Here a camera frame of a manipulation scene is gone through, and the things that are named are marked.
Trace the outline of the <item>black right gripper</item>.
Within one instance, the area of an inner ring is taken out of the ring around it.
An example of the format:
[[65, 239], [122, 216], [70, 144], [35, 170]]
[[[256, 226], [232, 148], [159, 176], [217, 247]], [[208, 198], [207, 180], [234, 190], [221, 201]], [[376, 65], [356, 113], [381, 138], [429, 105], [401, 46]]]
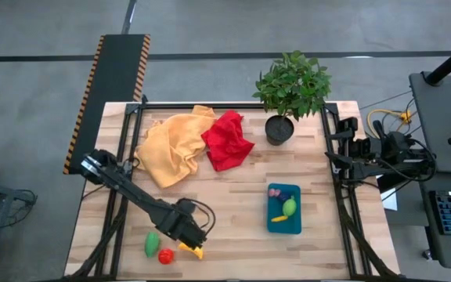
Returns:
[[326, 152], [325, 155], [340, 175], [370, 175], [371, 166], [366, 164], [370, 153], [370, 139], [356, 139], [358, 130], [356, 117], [348, 117], [337, 123], [337, 133], [328, 135], [330, 140], [338, 140], [338, 153]]

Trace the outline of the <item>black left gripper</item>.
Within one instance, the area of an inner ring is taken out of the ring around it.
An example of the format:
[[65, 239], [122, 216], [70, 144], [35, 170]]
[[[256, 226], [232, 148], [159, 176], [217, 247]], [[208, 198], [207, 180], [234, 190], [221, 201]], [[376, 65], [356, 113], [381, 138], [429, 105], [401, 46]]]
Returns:
[[193, 213], [197, 205], [187, 198], [170, 204], [162, 199], [157, 200], [159, 212], [156, 216], [156, 228], [170, 237], [179, 240], [188, 249], [202, 248], [207, 240], [206, 232], [198, 226]]

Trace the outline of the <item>yellow toy banana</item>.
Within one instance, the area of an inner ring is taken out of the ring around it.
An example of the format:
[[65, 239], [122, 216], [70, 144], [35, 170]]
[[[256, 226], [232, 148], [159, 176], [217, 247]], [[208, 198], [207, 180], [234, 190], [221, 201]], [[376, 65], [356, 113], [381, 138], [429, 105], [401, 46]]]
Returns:
[[204, 251], [200, 247], [191, 248], [184, 243], [180, 243], [178, 249], [181, 251], [188, 251], [194, 254], [199, 260], [202, 260], [204, 257]]

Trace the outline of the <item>green toy lime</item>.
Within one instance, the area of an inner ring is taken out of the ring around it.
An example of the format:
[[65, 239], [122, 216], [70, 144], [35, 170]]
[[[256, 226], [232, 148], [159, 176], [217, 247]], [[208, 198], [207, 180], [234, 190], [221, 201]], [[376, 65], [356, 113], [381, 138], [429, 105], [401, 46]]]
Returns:
[[291, 197], [283, 202], [282, 213], [285, 217], [291, 217], [297, 210], [297, 202]]

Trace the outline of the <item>red toy tomato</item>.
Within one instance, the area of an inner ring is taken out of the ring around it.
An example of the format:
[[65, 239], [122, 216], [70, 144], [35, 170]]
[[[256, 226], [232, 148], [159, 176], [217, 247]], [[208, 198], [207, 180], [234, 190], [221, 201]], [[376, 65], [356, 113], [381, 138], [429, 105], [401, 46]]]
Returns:
[[160, 264], [169, 265], [174, 261], [175, 253], [170, 248], [162, 248], [157, 257]]

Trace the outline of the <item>green toy cucumber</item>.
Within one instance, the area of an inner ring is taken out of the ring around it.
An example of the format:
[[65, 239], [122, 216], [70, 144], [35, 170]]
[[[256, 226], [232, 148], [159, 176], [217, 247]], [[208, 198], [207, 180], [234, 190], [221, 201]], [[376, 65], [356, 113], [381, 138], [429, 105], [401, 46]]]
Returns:
[[155, 232], [148, 232], [145, 238], [144, 251], [147, 258], [152, 258], [155, 256], [160, 245], [159, 235]]

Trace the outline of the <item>white paper sheet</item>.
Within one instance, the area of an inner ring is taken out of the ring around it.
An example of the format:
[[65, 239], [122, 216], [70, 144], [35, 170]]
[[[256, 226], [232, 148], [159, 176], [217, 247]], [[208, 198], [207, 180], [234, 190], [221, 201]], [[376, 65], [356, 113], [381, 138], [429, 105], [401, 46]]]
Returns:
[[396, 198], [396, 189], [390, 189], [381, 193], [383, 208], [386, 210], [397, 211], [398, 201]]

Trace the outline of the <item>green plant in black pot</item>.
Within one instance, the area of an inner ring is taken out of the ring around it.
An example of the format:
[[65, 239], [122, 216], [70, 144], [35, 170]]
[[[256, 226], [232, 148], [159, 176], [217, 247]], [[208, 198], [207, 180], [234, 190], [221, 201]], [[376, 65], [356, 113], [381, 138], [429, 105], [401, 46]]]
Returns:
[[268, 143], [280, 146], [294, 134], [294, 123], [321, 110], [331, 93], [331, 75], [315, 57], [295, 50], [274, 60], [254, 83], [253, 97], [273, 116], [265, 122]]

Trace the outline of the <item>teal plastic container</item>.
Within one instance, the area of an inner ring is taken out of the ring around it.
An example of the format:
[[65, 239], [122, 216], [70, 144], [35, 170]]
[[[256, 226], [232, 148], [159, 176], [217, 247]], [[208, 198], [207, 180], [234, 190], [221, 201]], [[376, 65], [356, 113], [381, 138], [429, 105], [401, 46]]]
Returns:
[[[291, 193], [297, 202], [297, 210], [287, 220], [282, 222], [271, 222], [272, 218], [283, 215], [283, 202], [278, 197], [270, 197], [269, 189], [281, 190], [281, 192]], [[268, 186], [267, 200], [267, 229], [271, 233], [299, 234], [301, 232], [301, 189], [296, 185], [270, 183]]]

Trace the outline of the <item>orange cloth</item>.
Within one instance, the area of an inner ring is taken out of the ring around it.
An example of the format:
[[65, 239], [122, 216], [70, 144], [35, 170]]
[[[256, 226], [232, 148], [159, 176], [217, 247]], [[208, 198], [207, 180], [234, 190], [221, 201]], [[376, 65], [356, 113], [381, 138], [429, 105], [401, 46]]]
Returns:
[[196, 105], [188, 114], [155, 121], [134, 157], [159, 188], [168, 188], [197, 172], [196, 156], [205, 148], [201, 135], [216, 122], [210, 107]]

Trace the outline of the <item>red cloth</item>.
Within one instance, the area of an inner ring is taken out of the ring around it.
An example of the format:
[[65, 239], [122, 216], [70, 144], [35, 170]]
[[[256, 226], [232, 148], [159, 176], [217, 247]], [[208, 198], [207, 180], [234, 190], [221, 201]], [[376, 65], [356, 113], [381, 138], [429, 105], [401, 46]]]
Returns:
[[254, 143], [244, 138], [242, 120], [243, 116], [236, 111], [227, 110], [201, 135], [208, 147], [208, 159], [216, 172], [240, 166], [252, 151]]

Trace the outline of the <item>grey equipment cart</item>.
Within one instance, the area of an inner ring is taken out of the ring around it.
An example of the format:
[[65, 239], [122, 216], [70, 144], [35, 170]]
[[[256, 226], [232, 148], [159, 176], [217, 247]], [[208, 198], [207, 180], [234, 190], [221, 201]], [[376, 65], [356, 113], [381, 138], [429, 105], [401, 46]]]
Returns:
[[435, 176], [420, 184], [429, 224], [430, 249], [433, 259], [451, 268], [451, 234], [442, 232], [441, 214], [436, 210], [438, 205], [434, 199], [437, 192], [451, 192], [451, 76], [436, 86], [429, 85], [422, 73], [411, 74], [409, 80], [424, 140], [437, 161]]

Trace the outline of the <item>black ramp with hazard stripes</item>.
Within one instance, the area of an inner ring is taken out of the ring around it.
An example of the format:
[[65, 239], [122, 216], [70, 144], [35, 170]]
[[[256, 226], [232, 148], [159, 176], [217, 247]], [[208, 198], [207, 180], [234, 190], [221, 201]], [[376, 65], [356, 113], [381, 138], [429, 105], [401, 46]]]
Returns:
[[151, 38], [148, 34], [100, 37], [63, 166], [79, 174], [81, 160], [95, 148], [107, 102], [140, 102]]

